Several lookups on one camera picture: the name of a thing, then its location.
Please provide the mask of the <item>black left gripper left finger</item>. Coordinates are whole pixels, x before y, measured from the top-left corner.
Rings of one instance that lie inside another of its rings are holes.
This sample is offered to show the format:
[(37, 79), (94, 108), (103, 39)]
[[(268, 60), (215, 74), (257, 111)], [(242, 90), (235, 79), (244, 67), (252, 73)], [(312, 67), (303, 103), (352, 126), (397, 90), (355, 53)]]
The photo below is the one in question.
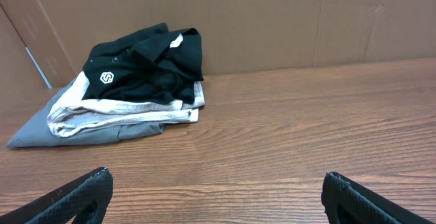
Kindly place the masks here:
[(100, 224), (112, 195), (112, 174), (108, 168), (99, 167), (1, 216), (1, 222)]

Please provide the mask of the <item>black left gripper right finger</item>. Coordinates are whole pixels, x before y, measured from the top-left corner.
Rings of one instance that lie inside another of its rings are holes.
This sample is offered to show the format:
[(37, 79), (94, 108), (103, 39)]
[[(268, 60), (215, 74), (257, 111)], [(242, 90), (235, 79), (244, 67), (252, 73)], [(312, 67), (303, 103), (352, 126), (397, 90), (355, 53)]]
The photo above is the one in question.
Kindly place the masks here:
[(321, 201), (332, 224), (432, 224), (338, 172), (325, 175)]

